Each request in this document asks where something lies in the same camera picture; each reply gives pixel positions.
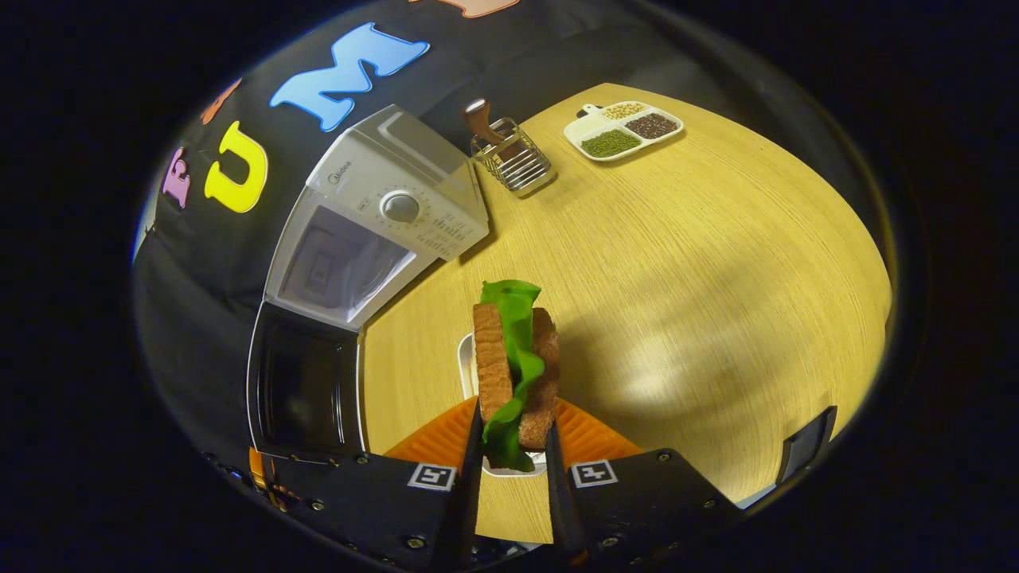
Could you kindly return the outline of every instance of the microwave window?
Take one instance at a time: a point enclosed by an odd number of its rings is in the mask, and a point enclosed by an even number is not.
[[[269,333],[262,378],[265,437],[276,446],[332,451],[343,442],[340,364],[331,341],[289,328]]]
[[[319,206],[283,278],[280,297],[347,320],[414,259],[414,253]]]

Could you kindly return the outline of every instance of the table surface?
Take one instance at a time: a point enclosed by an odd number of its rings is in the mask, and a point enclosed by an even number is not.
[[[562,135],[586,103],[638,100],[684,132],[596,163]],[[558,178],[518,199],[478,166],[490,235],[437,262],[365,328],[368,446],[464,400],[457,348],[482,280],[543,289],[560,395],[646,450],[675,448],[731,500],[773,483],[783,441],[824,408],[838,433],[884,348],[888,273],[817,173],[757,134],[602,84],[522,123]],[[547,476],[485,476],[477,532],[551,542]]]

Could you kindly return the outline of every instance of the lettuce leaf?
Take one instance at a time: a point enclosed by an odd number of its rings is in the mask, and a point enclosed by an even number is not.
[[[545,371],[545,362],[532,351],[532,307],[539,287],[523,280],[484,282],[481,304],[494,304],[502,321],[502,340],[514,380],[514,397],[492,416],[482,433],[482,451],[492,467],[533,471],[534,462],[520,447],[520,418],[531,385]]]

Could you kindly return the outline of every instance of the white tray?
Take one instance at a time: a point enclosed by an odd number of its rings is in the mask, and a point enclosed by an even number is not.
[[[638,102],[632,100],[625,102],[615,102],[612,105],[606,106],[605,109],[626,103],[638,103],[640,105],[643,105],[646,109],[638,111],[637,113],[630,114],[622,119],[609,119],[604,115],[603,113],[604,109],[601,109],[592,104],[584,104],[583,109],[584,111],[587,112],[587,115],[575,121],[570,122],[570,124],[564,127],[562,135],[566,136],[567,140],[569,140],[570,143],[572,143],[575,148],[577,148],[577,151],[581,152],[584,155],[584,157],[587,157],[591,161],[615,161],[616,159],[623,159],[628,155],[637,153],[638,151],[644,149],[649,145],[654,145],[658,142],[665,141],[668,138],[672,138],[676,134],[679,134],[680,132],[683,131],[683,121],[680,120],[679,117],[666,111],[662,111],[661,109],[658,109],[653,105],[646,104],[644,102]],[[657,113],[658,115],[661,115],[665,119],[675,122],[676,129],[659,138],[649,140],[647,138],[642,138],[627,128],[626,124],[628,122],[633,121],[634,119],[639,119],[641,117],[644,117],[645,115],[650,115],[652,113]],[[609,155],[608,157],[591,156],[586,151],[584,151],[584,148],[580,146],[582,142],[600,136],[605,132],[611,132],[612,129],[619,129],[624,134],[637,138],[637,141],[640,142],[640,145],[638,145],[637,147],[632,147],[622,153],[616,153],[615,155]]]
[[[473,340],[474,333],[472,332],[464,336],[464,340],[460,342],[460,347],[457,349],[457,359],[460,363],[460,383],[464,388],[464,400],[478,395],[478,386],[476,386],[471,379],[471,342]],[[548,469],[548,464],[545,460],[545,453],[528,452],[527,455],[531,458],[531,461],[534,462],[534,471],[524,472],[506,468],[492,469],[492,467],[488,465],[487,457],[482,458],[481,469],[493,477],[530,477],[532,475],[541,475],[545,473]]]

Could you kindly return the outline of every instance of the letter m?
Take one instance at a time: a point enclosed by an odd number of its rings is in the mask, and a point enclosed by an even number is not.
[[[299,73],[279,87],[270,107],[294,105],[318,117],[323,132],[331,132],[354,109],[354,100],[334,100],[325,94],[364,93],[372,89],[361,62],[375,67],[375,75],[391,75],[428,51],[427,42],[405,42],[375,30],[368,22],[347,32],[332,45],[336,65]]]

